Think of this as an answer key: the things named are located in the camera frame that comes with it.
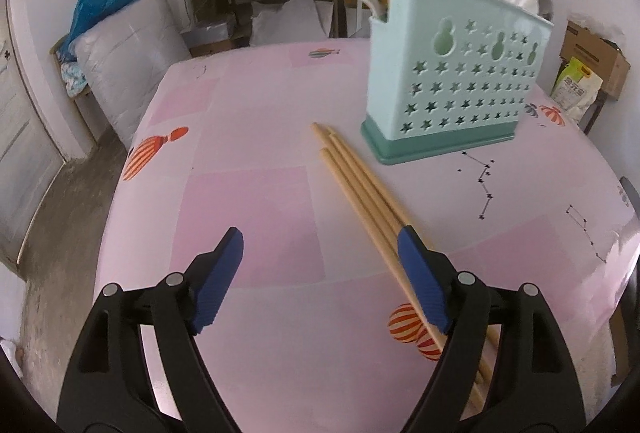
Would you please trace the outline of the white wooden door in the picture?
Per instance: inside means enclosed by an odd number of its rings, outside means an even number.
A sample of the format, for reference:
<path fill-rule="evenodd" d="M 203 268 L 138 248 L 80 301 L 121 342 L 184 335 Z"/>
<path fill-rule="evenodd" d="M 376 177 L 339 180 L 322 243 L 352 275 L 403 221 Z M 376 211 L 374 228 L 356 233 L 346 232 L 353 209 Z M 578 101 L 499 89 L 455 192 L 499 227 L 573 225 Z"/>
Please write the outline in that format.
<path fill-rule="evenodd" d="M 17 269 L 35 219 L 63 167 L 27 91 L 1 0 L 1 260 Z"/>

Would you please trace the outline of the pink patterned tablecloth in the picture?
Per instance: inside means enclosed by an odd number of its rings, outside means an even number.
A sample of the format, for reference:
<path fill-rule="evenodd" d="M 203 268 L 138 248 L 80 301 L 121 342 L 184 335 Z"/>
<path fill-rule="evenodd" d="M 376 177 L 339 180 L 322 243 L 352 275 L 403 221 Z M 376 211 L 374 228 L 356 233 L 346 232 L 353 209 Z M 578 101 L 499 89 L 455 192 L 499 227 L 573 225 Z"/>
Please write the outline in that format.
<path fill-rule="evenodd" d="M 151 159 L 115 190 L 98 286 L 155 285 L 242 231 L 243 261 L 198 348 L 245 432 L 397 432 L 435 367 L 388 331 L 405 294 L 314 123 L 349 142 L 457 269 L 537 285 L 574 358 L 637 261 L 639 222 L 615 173 L 537 86 L 497 100 L 520 115 L 513 140 L 384 166 L 360 133 L 368 69 L 362 40 L 175 64 L 134 137 Z"/>

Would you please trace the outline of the green white rice bag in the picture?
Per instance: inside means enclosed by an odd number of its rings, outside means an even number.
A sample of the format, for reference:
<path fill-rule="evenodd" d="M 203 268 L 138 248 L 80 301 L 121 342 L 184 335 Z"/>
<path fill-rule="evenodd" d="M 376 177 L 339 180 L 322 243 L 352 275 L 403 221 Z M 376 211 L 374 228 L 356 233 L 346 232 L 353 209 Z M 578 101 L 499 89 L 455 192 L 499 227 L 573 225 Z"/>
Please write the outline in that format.
<path fill-rule="evenodd" d="M 551 98 L 567 117 L 579 123 L 596 101 L 603 80 L 591 68 L 572 57 L 560 71 Z"/>

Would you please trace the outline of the blue plastic bag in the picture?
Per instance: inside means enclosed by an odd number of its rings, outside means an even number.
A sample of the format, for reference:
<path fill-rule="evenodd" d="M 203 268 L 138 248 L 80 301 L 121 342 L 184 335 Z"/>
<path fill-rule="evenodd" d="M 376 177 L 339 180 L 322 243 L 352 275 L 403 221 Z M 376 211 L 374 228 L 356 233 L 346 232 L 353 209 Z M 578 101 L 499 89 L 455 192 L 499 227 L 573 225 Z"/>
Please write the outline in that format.
<path fill-rule="evenodd" d="M 58 58 L 61 62 L 74 62 L 76 55 L 70 48 L 73 41 L 132 1 L 134 0 L 77 0 L 70 31 L 58 49 Z"/>

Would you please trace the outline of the grey plastic wrapped bundle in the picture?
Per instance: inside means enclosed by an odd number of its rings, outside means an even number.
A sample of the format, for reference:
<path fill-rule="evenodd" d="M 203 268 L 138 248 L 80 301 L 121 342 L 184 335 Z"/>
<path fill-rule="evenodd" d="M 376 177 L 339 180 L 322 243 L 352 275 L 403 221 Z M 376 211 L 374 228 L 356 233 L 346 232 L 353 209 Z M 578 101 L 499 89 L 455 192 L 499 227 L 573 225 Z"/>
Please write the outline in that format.
<path fill-rule="evenodd" d="M 167 70 L 190 58 L 167 0 L 135 0 L 81 34 L 70 48 L 127 148 Z"/>

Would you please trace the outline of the cardboard box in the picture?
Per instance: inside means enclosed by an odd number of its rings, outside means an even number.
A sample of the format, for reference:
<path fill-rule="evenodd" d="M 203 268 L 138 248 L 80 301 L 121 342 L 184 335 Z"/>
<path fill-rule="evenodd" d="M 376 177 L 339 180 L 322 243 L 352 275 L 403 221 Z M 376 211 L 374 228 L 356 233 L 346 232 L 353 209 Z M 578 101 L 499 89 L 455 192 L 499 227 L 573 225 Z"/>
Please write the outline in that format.
<path fill-rule="evenodd" d="M 602 91 L 615 101 L 620 98 L 630 63 L 616 44 L 569 20 L 560 57 L 564 62 L 569 62 L 572 57 L 580 60 L 602 79 Z"/>

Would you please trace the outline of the mint green utensil holder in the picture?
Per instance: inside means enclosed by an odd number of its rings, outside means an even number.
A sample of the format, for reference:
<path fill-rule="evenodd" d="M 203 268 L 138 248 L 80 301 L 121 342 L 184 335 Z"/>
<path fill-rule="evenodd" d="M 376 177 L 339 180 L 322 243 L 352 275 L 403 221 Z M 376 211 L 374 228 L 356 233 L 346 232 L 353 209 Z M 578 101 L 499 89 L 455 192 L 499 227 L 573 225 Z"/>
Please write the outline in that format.
<path fill-rule="evenodd" d="M 381 164 L 510 141 L 553 25 L 505 0 L 388 0 L 361 134 Z"/>

